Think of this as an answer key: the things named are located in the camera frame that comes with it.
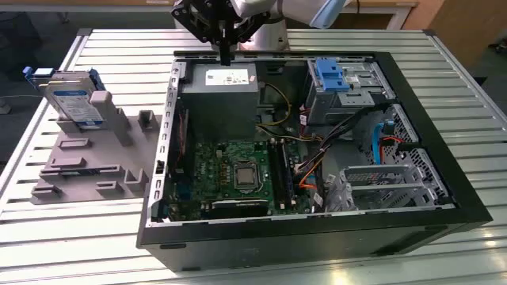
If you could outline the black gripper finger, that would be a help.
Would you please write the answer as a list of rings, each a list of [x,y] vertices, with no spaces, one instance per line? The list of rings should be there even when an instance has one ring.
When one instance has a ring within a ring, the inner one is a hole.
[[[247,18],[240,18],[235,11],[230,11],[227,14],[227,66],[231,65],[234,60],[234,52],[231,47],[238,43],[244,43],[262,25],[270,19],[270,12],[264,11]]]
[[[206,43],[210,42],[219,52],[220,64],[227,65],[227,39],[223,31],[224,24],[202,26],[191,22],[191,1],[176,1],[171,14],[175,20],[194,34],[196,39]]]

